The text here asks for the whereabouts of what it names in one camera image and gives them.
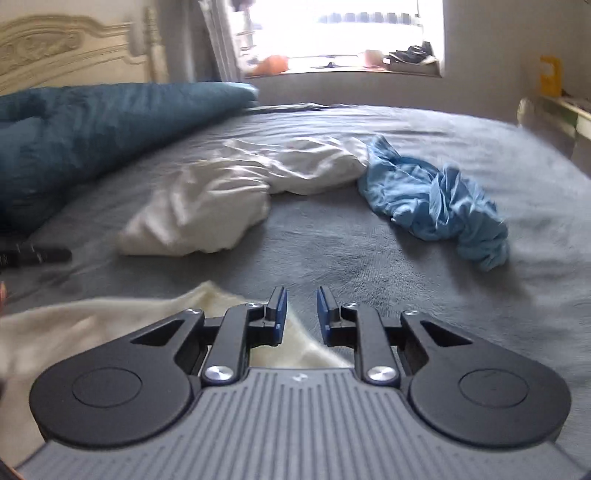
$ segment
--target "metal screw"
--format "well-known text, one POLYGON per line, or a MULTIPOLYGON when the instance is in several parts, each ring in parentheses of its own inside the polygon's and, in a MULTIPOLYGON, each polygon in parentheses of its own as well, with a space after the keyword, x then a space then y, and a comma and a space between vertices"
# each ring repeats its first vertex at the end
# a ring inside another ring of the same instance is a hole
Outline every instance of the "metal screw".
POLYGON ((234 370, 225 365, 214 365, 205 370, 205 377, 214 382, 225 382, 234 375, 234 370))
POLYGON ((389 382, 390 380, 396 378, 398 373, 392 367, 385 367, 380 365, 378 367, 373 367, 368 370, 368 377, 371 378, 374 382, 389 382))

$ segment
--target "light blue cloth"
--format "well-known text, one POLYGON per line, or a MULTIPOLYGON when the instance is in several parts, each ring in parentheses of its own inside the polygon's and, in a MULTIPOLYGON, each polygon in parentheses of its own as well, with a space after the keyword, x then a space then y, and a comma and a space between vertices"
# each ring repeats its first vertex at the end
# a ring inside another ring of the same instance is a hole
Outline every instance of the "light blue cloth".
POLYGON ((494 202, 457 168, 440 171, 424 160, 402 157, 382 136, 369 145, 369 158, 358 188, 374 212, 422 240, 457 238, 458 254, 483 270, 505 263, 506 224, 494 202))

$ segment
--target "white headboard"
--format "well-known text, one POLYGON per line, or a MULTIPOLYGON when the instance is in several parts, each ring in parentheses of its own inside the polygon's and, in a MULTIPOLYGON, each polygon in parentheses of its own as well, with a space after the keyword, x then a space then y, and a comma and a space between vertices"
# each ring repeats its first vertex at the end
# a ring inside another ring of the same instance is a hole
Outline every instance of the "white headboard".
POLYGON ((31 87, 168 81, 156 14, 145 14, 145 55, 129 52, 131 24, 32 15, 0 24, 0 95, 31 87))

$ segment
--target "wall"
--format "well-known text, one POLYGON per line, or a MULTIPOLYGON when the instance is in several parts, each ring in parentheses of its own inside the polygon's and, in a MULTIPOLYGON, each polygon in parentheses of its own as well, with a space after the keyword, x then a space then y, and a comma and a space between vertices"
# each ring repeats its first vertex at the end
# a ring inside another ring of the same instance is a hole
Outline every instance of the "wall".
POLYGON ((581 3, 443 0, 444 78, 319 72, 264 77, 252 83, 260 88, 265 104, 365 103, 515 122, 519 100, 535 92, 540 54, 563 59, 565 88, 575 95, 582 92, 580 56, 586 47, 581 45, 581 3))
POLYGON ((203 31, 189 29, 189 22, 198 9, 191 10, 196 2, 190 0, 0 0, 0 23, 23 15, 62 13, 88 15, 101 23, 132 22, 130 48, 134 54, 143 53, 144 7, 155 5, 158 10, 160 33, 166 48, 168 69, 172 81, 207 79, 211 72, 194 74, 194 64, 208 61, 193 60, 192 42, 202 44, 203 31))
POLYGON ((584 95, 591 100, 591 5, 582 2, 583 9, 581 18, 583 22, 583 42, 581 43, 580 53, 583 57, 583 70, 585 74, 584 95))

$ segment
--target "white towel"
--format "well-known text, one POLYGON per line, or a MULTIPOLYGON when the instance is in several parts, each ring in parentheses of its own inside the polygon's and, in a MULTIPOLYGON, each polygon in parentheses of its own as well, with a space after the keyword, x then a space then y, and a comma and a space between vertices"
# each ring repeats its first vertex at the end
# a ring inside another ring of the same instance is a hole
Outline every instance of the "white towel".
MULTIPOLYGON (((48 367, 77 353, 131 333, 181 310, 209 317, 246 300, 205 282, 173 300, 96 299, 53 305, 0 320, 0 458, 15 466, 43 444, 28 405, 33 381, 48 367)), ((289 312, 283 343, 252 350, 255 367, 348 367, 345 360, 308 335, 289 312)))
POLYGON ((283 147, 229 140, 211 160, 164 179, 119 234, 119 251, 182 256, 233 248, 267 218, 269 194, 320 193, 356 180, 367 165, 367 147, 356 138, 295 138, 283 147))

